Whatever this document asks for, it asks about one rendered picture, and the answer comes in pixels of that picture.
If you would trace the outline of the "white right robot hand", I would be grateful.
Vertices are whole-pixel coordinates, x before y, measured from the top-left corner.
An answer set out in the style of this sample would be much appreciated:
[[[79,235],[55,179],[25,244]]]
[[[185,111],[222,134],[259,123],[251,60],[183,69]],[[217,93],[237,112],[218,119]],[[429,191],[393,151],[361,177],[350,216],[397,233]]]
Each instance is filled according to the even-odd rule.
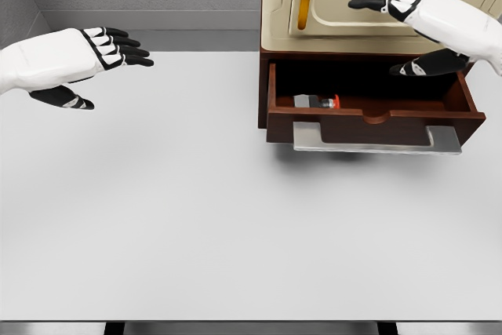
[[[461,0],[350,0],[352,9],[387,13],[443,49],[426,53],[389,69],[395,76],[439,76],[465,69],[483,60],[480,33],[488,17]]]

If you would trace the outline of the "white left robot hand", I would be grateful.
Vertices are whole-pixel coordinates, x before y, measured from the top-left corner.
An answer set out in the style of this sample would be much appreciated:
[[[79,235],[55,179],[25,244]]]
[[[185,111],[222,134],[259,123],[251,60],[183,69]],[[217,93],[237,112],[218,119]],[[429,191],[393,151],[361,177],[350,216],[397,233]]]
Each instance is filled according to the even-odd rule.
[[[151,67],[150,53],[125,31],[111,27],[67,28],[14,44],[16,84],[28,95],[61,108],[92,110],[94,104],[67,87],[122,66]]]

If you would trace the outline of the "grey switch with red button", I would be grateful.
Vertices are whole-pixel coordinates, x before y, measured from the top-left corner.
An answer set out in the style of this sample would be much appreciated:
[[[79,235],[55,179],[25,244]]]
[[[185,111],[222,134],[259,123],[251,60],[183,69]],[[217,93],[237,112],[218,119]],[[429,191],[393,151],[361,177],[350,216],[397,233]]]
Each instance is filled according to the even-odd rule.
[[[317,95],[300,94],[293,97],[294,106],[302,108],[340,109],[340,98],[321,98]]]

